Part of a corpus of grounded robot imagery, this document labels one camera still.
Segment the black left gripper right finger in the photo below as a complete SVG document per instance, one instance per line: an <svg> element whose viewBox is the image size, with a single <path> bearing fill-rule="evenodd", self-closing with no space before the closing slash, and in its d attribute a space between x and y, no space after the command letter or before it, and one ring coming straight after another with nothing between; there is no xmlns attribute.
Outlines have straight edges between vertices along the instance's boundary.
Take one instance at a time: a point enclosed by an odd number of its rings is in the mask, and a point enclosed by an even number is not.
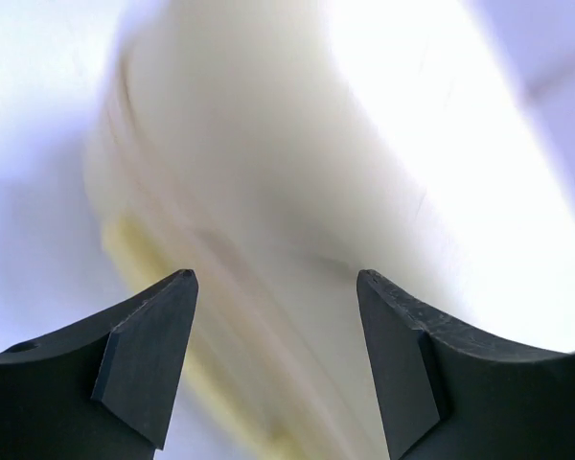
<svg viewBox="0 0 575 460"><path fill-rule="evenodd" d="M575 353L487 333L374 270L357 299L393 459L575 459Z"/></svg>

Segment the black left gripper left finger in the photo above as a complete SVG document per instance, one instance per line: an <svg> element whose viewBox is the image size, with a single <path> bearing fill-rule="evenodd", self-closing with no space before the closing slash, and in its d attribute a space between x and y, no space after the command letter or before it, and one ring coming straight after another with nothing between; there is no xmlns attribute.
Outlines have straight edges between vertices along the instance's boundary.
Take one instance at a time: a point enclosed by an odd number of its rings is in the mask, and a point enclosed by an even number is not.
<svg viewBox="0 0 575 460"><path fill-rule="evenodd" d="M167 441L198 283L182 269L0 353L0 459L151 459Z"/></svg>

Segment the pale yellow hard-shell suitcase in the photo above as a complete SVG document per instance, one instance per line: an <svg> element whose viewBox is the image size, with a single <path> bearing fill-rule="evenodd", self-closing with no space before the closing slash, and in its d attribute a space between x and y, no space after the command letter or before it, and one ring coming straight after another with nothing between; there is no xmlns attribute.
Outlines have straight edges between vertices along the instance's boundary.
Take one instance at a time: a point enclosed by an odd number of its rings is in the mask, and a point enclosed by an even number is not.
<svg viewBox="0 0 575 460"><path fill-rule="evenodd" d="M185 379L256 459L393 459L363 270L575 353L575 1L169 1L85 169L130 286L195 272Z"/></svg>

